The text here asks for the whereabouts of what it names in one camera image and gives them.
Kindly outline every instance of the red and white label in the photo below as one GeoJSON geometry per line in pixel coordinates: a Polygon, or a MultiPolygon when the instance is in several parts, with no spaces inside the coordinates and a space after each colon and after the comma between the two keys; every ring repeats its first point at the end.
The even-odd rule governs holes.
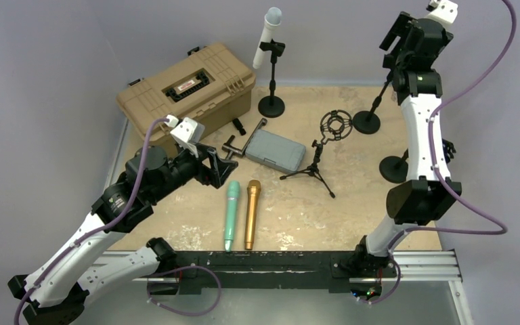
{"type": "Polygon", "coordinates": [[[179,91],[183,91],[184,89],[187,89],[188,87],[192,86],[196,84],[196,81],[190,79],[189,81],[186,81],[185,83],[183,83],[182,85],[176,87],[179,91]]]}

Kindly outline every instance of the plastic case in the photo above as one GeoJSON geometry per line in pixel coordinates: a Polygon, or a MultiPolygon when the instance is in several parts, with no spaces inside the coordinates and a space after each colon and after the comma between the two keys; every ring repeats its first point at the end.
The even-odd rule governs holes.
{"type": "MultiPolygon", "coordinates": [[[[250,110],[255,83],[254,72],[215,43],[133,84],[116,101],[143,138],[153,120],[168,114],[202,123],[206,137],[250,110]]],[[[170,128],[162,123],[152,130],[150,144],[163,147],[170,157],[177,155],[170,128]]]]}
{"type": "Polygon", "coordinates": [[[264,130],[254,132],[244,153],[248,159],[285,174],[298,171],[306,146],[264,130]]]}

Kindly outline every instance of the round stand base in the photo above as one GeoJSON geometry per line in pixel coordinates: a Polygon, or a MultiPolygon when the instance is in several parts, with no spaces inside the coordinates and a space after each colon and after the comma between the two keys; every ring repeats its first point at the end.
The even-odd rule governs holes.
{"type": "Polygon", "coordinates": [[[284,114],[284,101],[278,96],[274,96],[274,105],[270,105],[270,96],[266,96],[258,103],[258,111],[264,117],[278,117],[284,114]]]}
{"type": "Polygon", "coordinates": [[[380,174],[385,180],[391,183],[404,183],[408,175],[408,163],[404,161],[399,168],[395,168],[396,164],[401,161],[401,157],[389,156],[380,162],[380,174]]]}
{"type": "Polygon", "coordinates": [[[358,130],[360,133],[374,134],[380,129],[380,118],[377,115],[375,115],[375,113],[372,113],[371,118],[368,121],[366,121],[369,114],[369,111],[363,110],[361,112],[356,113],[356,115],[353,116],[353,127],[355,127],[355,129],[358,130]]]}

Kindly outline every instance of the gray plastic box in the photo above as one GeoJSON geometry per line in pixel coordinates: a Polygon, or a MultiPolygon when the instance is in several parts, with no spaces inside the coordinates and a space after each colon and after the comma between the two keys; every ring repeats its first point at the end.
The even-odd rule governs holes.
{"type": "Polygon", "coordinates": [[[305,153],[306,146],[303,144],[258,130],[244,154],[251,161],[289,174],[298,171],[305,153]]]}

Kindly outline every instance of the gold microphone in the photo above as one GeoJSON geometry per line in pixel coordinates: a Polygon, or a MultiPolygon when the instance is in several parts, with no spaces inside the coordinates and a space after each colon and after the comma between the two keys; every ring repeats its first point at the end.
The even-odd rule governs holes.
{"type": "Polygon", "coordinates": [[[258,198],[260,197],[260,182],[253,179],[248,183],[248,211],[246,212],[246,234],[244,235],[244,247],[251,250],[254,245],[254,231],[256,229],[256,212],[258,198]]]}

